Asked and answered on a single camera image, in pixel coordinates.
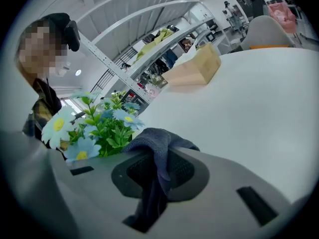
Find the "cardboard box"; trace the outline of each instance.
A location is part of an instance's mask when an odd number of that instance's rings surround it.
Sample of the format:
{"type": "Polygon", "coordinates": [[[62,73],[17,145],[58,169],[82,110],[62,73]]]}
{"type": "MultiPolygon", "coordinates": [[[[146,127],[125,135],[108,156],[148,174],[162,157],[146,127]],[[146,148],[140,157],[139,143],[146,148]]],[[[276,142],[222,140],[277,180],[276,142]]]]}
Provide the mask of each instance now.
{"type": "Polygon", "coordinates": [[[173,67],[162,74],[171,85],[205,85],[208,84],[221,65],[214,46],[206,43],[197,48],[190,60],[173,67]]]}

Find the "yellow flower center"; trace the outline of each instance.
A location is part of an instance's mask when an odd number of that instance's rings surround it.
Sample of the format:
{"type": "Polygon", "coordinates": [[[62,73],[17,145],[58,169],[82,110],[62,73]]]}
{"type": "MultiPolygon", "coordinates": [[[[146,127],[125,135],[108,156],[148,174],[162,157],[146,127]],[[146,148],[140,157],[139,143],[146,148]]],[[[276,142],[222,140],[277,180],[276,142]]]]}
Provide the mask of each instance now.
{"type": "Polygon", "coordinates": [[[80,151],[79,154],[76,156],[76,160],[88,159],[88,155],[86,153],[86,151],[80,151]]]}
{"type": "Polygon", "coordinates": [[[124,119],[127,120],[128,122],[133,122],[133,120],[132,120],[131,117],[128,117],[128,116],[127,116],[127,117],[124,117],[124,119]]]}
{"type": "Polygon", "coordinates": [[[64,120],[63,118],[57,118],[53,124],[54,131],[60,131],[63,128],[64,120]]]}

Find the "orange cushion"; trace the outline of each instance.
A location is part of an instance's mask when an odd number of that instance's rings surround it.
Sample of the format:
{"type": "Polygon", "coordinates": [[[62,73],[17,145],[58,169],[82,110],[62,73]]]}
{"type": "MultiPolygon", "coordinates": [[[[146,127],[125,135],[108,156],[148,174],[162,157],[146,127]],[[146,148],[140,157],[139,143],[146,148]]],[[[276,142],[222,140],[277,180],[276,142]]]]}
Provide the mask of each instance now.
{"type": "Polygon", "coordinates": [[[288,48],[289,45],[255,45],[250,46],[250,49],[263,49],[263,48],[288,48]]]}

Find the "display rack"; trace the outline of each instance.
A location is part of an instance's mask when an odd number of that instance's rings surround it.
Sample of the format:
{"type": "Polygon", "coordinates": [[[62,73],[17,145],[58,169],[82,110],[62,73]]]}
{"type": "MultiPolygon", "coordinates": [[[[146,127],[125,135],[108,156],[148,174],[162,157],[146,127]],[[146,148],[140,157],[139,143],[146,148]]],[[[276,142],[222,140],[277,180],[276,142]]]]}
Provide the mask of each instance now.
{"type": "Polygon", "coordinates": [[[163,40],[140,58],[128,73],[122,71],[113,61],[145,36],[184,17],[197,3],[209,11],[199,0],[107,0],[77,20],[81,42],[149,104],[153,98],[140,88],[134,79],[168,49],[206,22],[213,19],[219,25],[213,15],[190,24],[186,29],[181,29],[163,40]]]}

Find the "white table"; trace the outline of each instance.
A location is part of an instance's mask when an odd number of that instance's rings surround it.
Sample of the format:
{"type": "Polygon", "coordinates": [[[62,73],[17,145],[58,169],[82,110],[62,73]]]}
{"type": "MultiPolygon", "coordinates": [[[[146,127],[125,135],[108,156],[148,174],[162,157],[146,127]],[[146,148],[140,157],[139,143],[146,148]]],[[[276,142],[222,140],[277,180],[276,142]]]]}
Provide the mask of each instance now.
{"type": "Polygon", "coordinates": [[[319,171],[319,53],[270,48],[220,58],[208,85],[168,86],[140,119],[244,165],[291,202],[308,194],[319,171]]]}

